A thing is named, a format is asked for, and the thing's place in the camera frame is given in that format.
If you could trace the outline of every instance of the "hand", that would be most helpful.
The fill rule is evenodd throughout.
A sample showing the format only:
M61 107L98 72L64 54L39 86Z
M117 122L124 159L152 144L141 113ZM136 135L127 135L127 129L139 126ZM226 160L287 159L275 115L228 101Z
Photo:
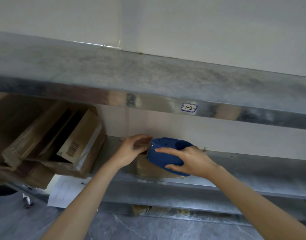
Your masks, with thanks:
M152 137L144 134L126 138L110 160L113 160L119 168L129 165L135 157L148 149L151 139Z
M177 172L192 174L198 177L204 177L206 179L208 179L211 172L218 166L197 146L188 146L180 151L169 147L160 147L156 148L155 151L178 156L184 162L184 165L182 166L168 164L165 168Z

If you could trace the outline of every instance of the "barcode label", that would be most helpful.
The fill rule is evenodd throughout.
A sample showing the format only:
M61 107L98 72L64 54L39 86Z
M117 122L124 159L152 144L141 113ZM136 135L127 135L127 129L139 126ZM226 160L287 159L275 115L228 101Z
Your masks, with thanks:
M76 153L77 149L79 148L79 144L76 143L75 141L72 142L71 146L69 147L68 151L66 152L67 155L70 157L73 157L74 154Z

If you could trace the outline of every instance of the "blue plastic object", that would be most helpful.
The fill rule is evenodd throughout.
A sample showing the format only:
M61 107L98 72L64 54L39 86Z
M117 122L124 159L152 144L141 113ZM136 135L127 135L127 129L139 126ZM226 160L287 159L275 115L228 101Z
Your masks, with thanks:
M167 164L174 164L174 165L179 165L182 166L184 162L177 156L167 154L167 153L161 153L161 152L156 152L155 149L159 147L170 147L174 148L177 150L183 150L185 147L190 147L193 144L189 143L188 141L184 140L177 140L173 138L168 138L168 137L163 137L163 138L156 138L151 140L151 147L147 155L147 159L165 169L166 171L169 171L171 173L175 173L178 175L183 175L183 176L190 176L187 173L182 173L182 172L176 172L171 169L165 168L165 165Z

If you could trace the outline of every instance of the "left hand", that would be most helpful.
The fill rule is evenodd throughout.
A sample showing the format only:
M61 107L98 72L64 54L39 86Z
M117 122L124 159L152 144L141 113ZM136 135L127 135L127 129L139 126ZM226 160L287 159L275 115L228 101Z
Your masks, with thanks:
M135 157L148 149L151 139L151 136L145 134L139 134L126 138L110 160L114 160L114 164L119 168L129 165L135 159ZM142 147L134 149L135 143L142 144Z

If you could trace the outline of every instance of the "forearm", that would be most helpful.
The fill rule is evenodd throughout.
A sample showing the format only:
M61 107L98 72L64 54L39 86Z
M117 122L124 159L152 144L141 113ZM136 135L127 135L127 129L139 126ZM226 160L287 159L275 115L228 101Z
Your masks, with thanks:
M41 238L84 239L103 195L119 167L107 161Z
M306 227L240 182L223 167L205 175L241 211L265 239L306 239Z

